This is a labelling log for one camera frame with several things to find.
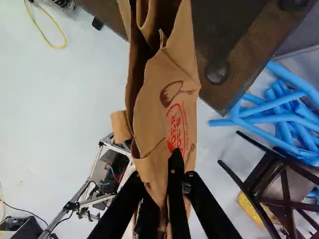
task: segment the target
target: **circular hole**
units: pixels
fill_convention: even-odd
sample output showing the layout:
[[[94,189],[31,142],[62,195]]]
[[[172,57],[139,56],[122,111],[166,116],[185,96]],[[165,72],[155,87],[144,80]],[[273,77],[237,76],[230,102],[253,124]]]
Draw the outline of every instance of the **circular hole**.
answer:
[[[209,64],[206,67],[206,77],[214,85],[222,84],[228,77],[229,64],[228,62]]]

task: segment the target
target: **red logo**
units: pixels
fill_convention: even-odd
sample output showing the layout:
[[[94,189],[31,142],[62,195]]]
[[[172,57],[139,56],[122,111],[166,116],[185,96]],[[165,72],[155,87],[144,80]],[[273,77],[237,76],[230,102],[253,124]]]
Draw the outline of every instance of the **red logo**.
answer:
[[[185,125],[179,104],[171,106],[166,114],[167,146],[170,152],[179,148],[184,158],[185,154]]]

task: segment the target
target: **yellow object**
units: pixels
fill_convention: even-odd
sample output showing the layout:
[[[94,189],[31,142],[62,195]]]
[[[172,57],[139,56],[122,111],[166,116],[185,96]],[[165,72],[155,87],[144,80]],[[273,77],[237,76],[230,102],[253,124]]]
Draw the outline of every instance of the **yellow object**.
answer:
[[[59,32],[61,33],[62,37],[63,37],[63,45],[62,46],[54,46],[51,44],[51,42],[49,42],[48,39],[46,39],[46,37],[44,36],[43,32],[41,31],[40,27],[36,24],[35,20],[33,19],[33,17],[31,16],[31,13],[29,11],[29,8],[26,4],[26,1],[27,0],[24,0],[24,6],[25,6],[25,9],[30,17],[30,19],[32,20],[32,22],[34,23],[36,29],[38,29],[38,31],[40,32],[42,38],[44,39],[44,41],[52,48],[54,49],[63,49],[65,46],[66,46],[66,37],[63,33],[63,31],[61,30],[61,28],[59,27],[59,25],[56,23],[56,21],[53,19],[53,17],[51,17],[50,14],[48,14],[48,12],[46,10],[44,10],[40,5],[38,5],[38,7],[52,20],[52,22],[54,23],[54,25],[56,26],[56,28],[58,28]]]
[[[259,215],[257,214],[257,212],[255,211],[253,205],[251,205],[251,203],[247,199],[246,195],[243,192],[240,192],[237,196],[236,201],[240,205],[240,207],[248,214],[248,216],[257,224],[257,226],[263,230],[265,228],[264,223],[259,217]],[[268,215],[272,223],[278,224],[279,222],[277,218],[270,211],[270,209],[262,203],[260,205],[263,207],[263,209],[265,210],[266,214]]]

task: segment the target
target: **yellow cable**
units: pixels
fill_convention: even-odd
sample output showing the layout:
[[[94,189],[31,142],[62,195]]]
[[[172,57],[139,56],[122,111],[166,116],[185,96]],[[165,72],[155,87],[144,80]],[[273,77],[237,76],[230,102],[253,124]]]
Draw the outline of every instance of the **yellow cable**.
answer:
[[[66,38],[65,38],[65,35],[63,33],[63,31],[61,30],[61,28],[59,27],[59,25],[55,22],[55,20],[53,19],[53,17],[51,17],[50,14],[47,13],[46,10],[44,10],[40,5],[38,5],[38,7],[52,20],[52,22],[54,23],[54,25],[56,26],[56,28],[58,28],[59,32],[61,33],[62,37],[63,37],[63,45],[62,46],[54,46],[52,45],[47,39],[46,37],[44,36],[43,32],[41,31],[41,29],[39,28],[39,26],[36,24],[35,20],[33,19],[33,17],[31,16],[31,13],[29,11],[29,8],[28,6],[26,5],[26,1],[27,0],[24,0],[24,6],[25,6],[25,9],[29,15],[29,17],[31,18],[32,22],[34,23],[36,29],[38,29],[38,31],[40,32],[42,38],[44,39],[44,41],[52,48],[54,49],[63,49],[65,46],[66,46]]]

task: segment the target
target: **light gray floor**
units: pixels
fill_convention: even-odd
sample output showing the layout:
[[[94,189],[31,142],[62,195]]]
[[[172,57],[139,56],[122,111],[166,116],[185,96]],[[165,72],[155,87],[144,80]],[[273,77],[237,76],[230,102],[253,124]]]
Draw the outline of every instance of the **light gray floor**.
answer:
[[[72,17],[50,12],[68,39],[64,50],[45,44],[22,0],[0,1],[2,197],[47,221],[89,174],[98,140],[111,131],[110,113],[124,109],[129,53],[112,31],[96,31],[83,10]],[[52,23],[38,10],[34,15],[48,38],[61,43]],[[197,106],[197,172],[244,239],[270,238],[235,203],[239,188],[217,164],[224,158],[245,179],[262,152],[236,137],[236,127],[209,128],[207,120],[220,116],[201,100]],[[72,217],[55,232],[60,239],[84,239],[93,227]],[[193,238],[206,238],[194,213],[190,228]]]

